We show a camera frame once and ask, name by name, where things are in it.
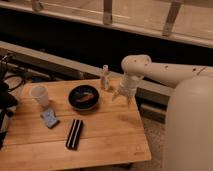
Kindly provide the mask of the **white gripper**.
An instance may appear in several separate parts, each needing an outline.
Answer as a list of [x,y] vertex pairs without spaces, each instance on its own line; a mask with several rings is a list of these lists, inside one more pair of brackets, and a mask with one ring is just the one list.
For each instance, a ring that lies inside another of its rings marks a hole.
[[118,85],[118,89],[112,96],[112,101],[114,101],[119,95],[126,96],[127,106],[130,108],[132,97],[136,94],[137,87],[141,80],[141,76],[124,74]]

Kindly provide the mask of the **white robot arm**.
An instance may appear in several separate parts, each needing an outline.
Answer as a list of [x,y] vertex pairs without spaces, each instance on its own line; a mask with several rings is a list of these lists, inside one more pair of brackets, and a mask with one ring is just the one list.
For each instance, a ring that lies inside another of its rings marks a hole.
[[213,67],[155,63],[147,55],[129,55],[117,95],[128,99],[147,77],[173,89],[169,98],[163,171],[213,171]]

